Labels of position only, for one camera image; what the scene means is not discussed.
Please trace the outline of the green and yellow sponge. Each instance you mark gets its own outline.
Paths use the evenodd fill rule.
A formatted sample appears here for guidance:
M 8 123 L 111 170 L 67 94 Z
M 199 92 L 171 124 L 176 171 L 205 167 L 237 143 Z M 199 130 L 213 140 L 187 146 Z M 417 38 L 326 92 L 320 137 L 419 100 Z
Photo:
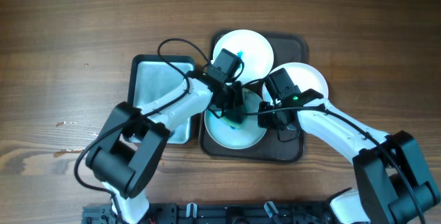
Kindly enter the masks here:
M 237 114 L 234 110 L 225 110 L 220 119 L 234 129 L 241 128 L 243 124 L 243 116 Z

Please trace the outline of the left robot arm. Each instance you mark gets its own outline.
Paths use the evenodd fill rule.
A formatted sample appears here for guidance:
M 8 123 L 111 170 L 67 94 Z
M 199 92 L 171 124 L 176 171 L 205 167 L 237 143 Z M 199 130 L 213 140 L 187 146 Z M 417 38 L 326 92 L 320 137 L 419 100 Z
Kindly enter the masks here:
M 121 223 L 138 223 L 149 210 L 144 189 L 153 177 L 172 131 L 207 109 L 232 108 L 231 86 L 243 61 L 235 54 L 185 73 L 181 85 L 136 108 L 122 102 L 110 113 L 85 164 L 112 197 L 111 210 Z

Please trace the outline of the white plate front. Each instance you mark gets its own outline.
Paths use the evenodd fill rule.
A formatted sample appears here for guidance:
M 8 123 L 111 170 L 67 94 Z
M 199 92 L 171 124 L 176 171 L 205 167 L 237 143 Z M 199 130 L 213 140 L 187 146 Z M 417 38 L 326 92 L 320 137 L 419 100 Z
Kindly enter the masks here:
M 225 122 L 224 118 L 217 119 L 208 111 L 204 113 L 204 123 L 208 134 L 217 144 L 233 150 L 243 150 L 257 144 L 267 131 L 258 126 L 257 116 L 245 116 L 241 124 L 232 124 Z

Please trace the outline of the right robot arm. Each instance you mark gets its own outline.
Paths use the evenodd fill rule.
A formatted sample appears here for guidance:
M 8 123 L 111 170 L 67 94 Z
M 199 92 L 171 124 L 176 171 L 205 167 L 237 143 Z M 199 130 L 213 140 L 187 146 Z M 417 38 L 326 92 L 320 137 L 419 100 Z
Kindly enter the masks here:
M 324 77 L 311 69 L 279 68 L 264 79 L 258 120 L 265 128 L 290 125 L 323 140 L 352 165 L 357 187 L 337 194 L 330 209 L 338 223 L 425 222 L 440 191 L 418 142 L 407 132 L 388 134 L 365 125 L 328 99 Z

